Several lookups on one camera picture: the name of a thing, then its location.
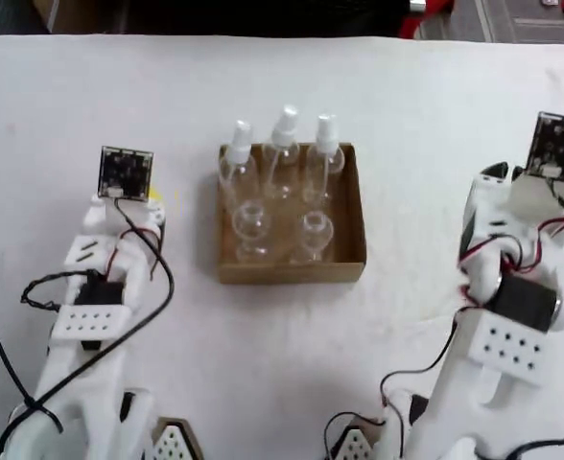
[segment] clear plastic bottle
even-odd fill
[[[271,133],[271,140],[263,146],[263,194],[267,198],[284,199],[299,186],[299,145],[294,140],[297,109],[285,105],[280,119]]]
[[[331,200],[345,164],[335,115],[320,115],[316,143],[308,149],[303,181],[303,200],[322,206]]]
[[[292,264],[321,262],[323,252],[333,239],[333,222],[322,211],[310,211],[299,222],[297,247]]]
[[[237,121],[230,146],[221,158],[218,179],[223,188],[224,207],[232,214],[243,202],[259,196],[256,162],[250,155],[252,126]]]

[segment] floor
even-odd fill
[[[45,34],[43,21],[30,0],[0,0],[0,34]]]
[[[449,16],[421,25],[416,36],[428,40],[497,43],[564,43],[564,14],[541,0],[457,0]]]

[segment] white table surface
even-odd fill
[[[355,285],[215,279],[218,146],[237,118],[264,141],[284,103],[301,110],[299,140],[329,110],[356,146],[368,255]],[[130,382],[187,418],[208,459],[322,458],[334,412],[379,415],[381,376],[436,355],[460,306],[471,179],[524,164],[539,110],[564,113],[564,46],[0,36],[0,334],[17,372],[35,388],[53,321],[19,295],[59,270],[101,145],[153,150],[176,298],[131,341]],[[165,286],[159,272],[144,310]],[[559,366],[564,379],[564,356]],[[435,377],[398,381],[428,394]],[[0,431],[19,401],[0,361]],[[564,395],[543,410],[564,436]]]

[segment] plastic bottle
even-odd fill
[[[303,200],[321,206],[338,187],[345,159],[338,139],[335,115],[320,115],[316,143],[308,149],[303,182]]]
[[[254,158],[250,155],[251,146],[252,126],[238,120],[233,140],[226,148],[218,170],[224,207],[229,213],[259,195],[259,177]]]
[[[297,109],[285,105],[270,141],[263,146],[263,194],[284,199],[299,186],[299,145],[294,140]]]

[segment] perforated plate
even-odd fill
[[[372,449],[363,432],[358,428],[349,429],[341,443],[335,460],[371,460]]]
[[[117,337],[129,322],[124,305],[63,305],[52,330],[56,340],[108,340]]]
[[[177,426],[165,427],[154,446],[153,460],[194,460]]]
[[[543,378],[546,335],[489,311],[482,313],[468,351],[471,359],[533,384]]]

